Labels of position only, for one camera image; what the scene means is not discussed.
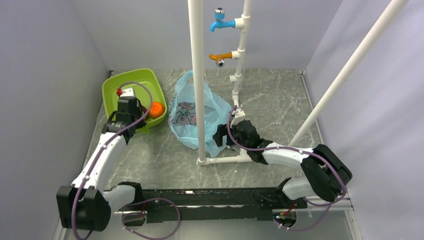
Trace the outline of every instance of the diagonal white pole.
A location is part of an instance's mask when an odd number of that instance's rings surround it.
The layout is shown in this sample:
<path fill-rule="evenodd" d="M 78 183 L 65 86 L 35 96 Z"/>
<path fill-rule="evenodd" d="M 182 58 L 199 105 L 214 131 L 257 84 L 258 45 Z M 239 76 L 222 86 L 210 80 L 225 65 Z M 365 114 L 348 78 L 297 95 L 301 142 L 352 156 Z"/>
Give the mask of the diagonal white pole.
<path fill-rule="evenodd" d="M 367 55 L 371 47 L 384 33 L 390 23 L 392 23 L 392 21 L 396 18 L 398 13 L 404 8 L 407 2 L 408 0 L 392 0 L 388 4 L 381 16 L 377 19 L 372 28 L 363 38 L 355 52 L 353 52 L 352 56 L 338 73 L 337 77 L 335 77 L 330 87 L 316 104 L 315 108 L 309 114 L 303 125 L 300 127 L 299 131 L 297 131 L 296 135 L 294 135 L 293 139 L 288 144 L 289 146 L 296 147 L 299 144 L 303 135 L 308 131 L 309 127 L 311 127 L 315 120 L 320 116 L 330 100 L 334 97 L 340 87 L 346 82 L 351 73 L 356 69 L 358 64 L 362 61 L 365 55 Z"/>

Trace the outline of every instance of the orange faucet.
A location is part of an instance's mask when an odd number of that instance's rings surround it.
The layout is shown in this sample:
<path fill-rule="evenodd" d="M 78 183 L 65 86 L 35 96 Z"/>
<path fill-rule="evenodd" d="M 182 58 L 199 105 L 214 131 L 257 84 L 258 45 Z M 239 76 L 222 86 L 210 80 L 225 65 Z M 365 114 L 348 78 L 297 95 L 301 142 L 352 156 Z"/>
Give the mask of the orange faucet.
<path fill-rule="evenodd" d="M 224 54 L 218 54 L 218 55 L 213 55 L 211 53 L 211 54 L 209 54 L 209 58 L 212 59 L 212 60 L 215 60 L 215 63 L 218 66 L 218 68 L 222 68 L 225 65 L 224 59 L 232 59 L 233 54 L 231 52 L 224 53 Z"/>

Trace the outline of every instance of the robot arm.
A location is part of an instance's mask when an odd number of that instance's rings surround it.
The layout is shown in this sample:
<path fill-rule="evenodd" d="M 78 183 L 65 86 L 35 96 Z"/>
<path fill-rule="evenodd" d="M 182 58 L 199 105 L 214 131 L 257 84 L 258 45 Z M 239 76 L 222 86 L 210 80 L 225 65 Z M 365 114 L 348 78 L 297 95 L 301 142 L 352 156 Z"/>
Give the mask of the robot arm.
<path fill-rule="evenodd" d="M 226 144 L 235 143 L 228 137 L 227 125 L 218 126 L 217 133 L 213 136 L 216 144 L 223 144 L 223 136 L 227 136 Z M 342 187 L 336 176 L 324 167 L 324 162 L 317 157 L 304 152 L 314 153 L 327 160 L 336 170 L 344 185 L 352 179 L 351 171 L 340 159 L 326 146 L 319 144 L 315 148 L 291 148 L 263 139 L 249 120 L 242 120 L 232 125 L 230 129 L 234 140 L 245 148 L 267 149 L 262 151 L 247 151 L 250 158 L 260 164 L 278 164 L 302 171 L 304 176 L 299 178 L 286 178 L 276 189 L 276 198 L 282 205 L 293 203 L 299 198 L 318 196 L 327 202 L 334 202 L 342 192 Z"/>
<path fill-rule="evenodd" d="M 103 191 L 116 161 L 120 159 L 119 156 L 130 138 L 135 134 L 136 129 L 144 127 L 146 123 L 141 120 L 134 127 L 116 136 L 111 142 L 107 143 L 108 140 L 115 133 L 137 121 L 142 115 L 143 106 L 135 97 L 133 88 L 124 89 L 117 101 L 117 111 L 110 115 L 103 126 L 99 143 L 88 163 L 72 181 L 71 186 L 61 186 L 57 191 L 57 206 L 64 228 L 72 228 L 72 204 L 81 187 L 75 213 L 77 229 L 103 231 L 108 225 L 111 213 L 129 203 L 144 200 L 140 183 L 121 182 L 112 191 L 105 193 Z"/>

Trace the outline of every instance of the green plastic bowl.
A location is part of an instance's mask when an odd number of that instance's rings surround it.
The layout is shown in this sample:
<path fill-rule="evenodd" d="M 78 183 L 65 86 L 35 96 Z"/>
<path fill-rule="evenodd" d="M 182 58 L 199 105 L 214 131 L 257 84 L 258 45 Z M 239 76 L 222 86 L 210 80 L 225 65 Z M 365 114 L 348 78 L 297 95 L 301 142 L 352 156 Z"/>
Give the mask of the green plastic bowl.
<path fill-rule="evenodd" d="M 137 132 L 149 133 L 149 128 L 152 128 L 159 123 L 161 123 L 167 113 L 168 113 L 168 104 L 165 102 L 164 93 L 162 92 L 161 85 L 158 82 L 155 74 L 152 70 L 143 68 L 138 70 L 132 70 L 128 72 L 121 73 L 119 75 L 113 76 L 107 79 L 101 88 L 103 93 L 103 104 L 104 109 L 106 110 L 106 115 L 110 116 L 118 108 L 118 95 L 117 88 L 126 82 L 135 81 L 143 84 L 150 91 L 153 102 L 159 102 L 165 107 L 165 112 L 158 118 L 153 119 L 151 117 L 146 118 L 147 125 L 143 128 L 137 129 Z M 150 104 L 149 95 L 146 90 L 137 84 L 128 84 L 123 87 L 133 88 L 135 96 L 140 100 L 141 104 L 146 108 Z"/>

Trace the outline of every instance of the purple tube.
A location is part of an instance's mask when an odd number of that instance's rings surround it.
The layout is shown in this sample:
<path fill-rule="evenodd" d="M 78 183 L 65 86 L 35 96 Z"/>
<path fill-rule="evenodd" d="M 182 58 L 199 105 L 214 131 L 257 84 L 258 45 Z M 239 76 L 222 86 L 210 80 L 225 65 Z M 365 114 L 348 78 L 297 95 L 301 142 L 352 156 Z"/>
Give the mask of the purple tube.
<path fill-rule="evenodd" d="M 178 230 L 178 227 L 180 227 L 180 224 L 181 224 L 181 215 L 180 215 L 180 210 L 178 210 L 178 207 L 177 207 L 177 206 L 176 206 L 176 205 L 175 205 L 172 201 L 170 201 L 170 200 L 168 200 L 168 199 L 166 199 L 166 198 L 157 197 L 157 198 L 152 198 L 152 199 L 144 200 L 144 201 L 137 202 L 137 203 L 128 204 L 127 206 L 135 206 L 135 205 L 145 204 L 145 203 L 152 202 L 152 201 L 155 201 L 155 200 L 161 200 L 161 201 L 168 202 L 168 203 L 170 203 L 170 204 L 171 204 L 171 205 L 175 208 L 175 210 L 176 210 L 176 214 L 178 215 L 178 217 L 177 217 L 176 226 L 175 226 L 175 228 L 172 230 L 172 232 L 171 232 L 170 234 L 168 234 L 168 235 L 164 236 L 164 237 L 154 238 L 154 237 L 149 237 L 149 236 L 143 235 L 143 234 L 141 234 L 141 233 L 139 233 L 139 232 L 136 232 L 136 231 L 134 231 L 134 230 L 130 229 L 129 227 L 125 226 L 124 221 L 125 221 L 125 218 L 126 218 L 127 216 L 129 216 L 129 215 L 133 215 L 133 214 L 134 214 L 134 212 L 131 212 L 131 213 L 125 214 L 125 215 L 123 216 L 123 218 L 122 218 L 122 226 L 125 228 L 125 230 L 127 230 L 127 231 L 131 232 L 132 234 L 135 234 L 135 235 L 137 235 L 137 236 L 139 236 L 139 237 L 142 237 L 142 238 L 148 239 L 148 240 L 165 240 L 165 239 L 167 239 L 167 238 L 171 237 L 173 234 L 175 234 L 175 232 Z"/>

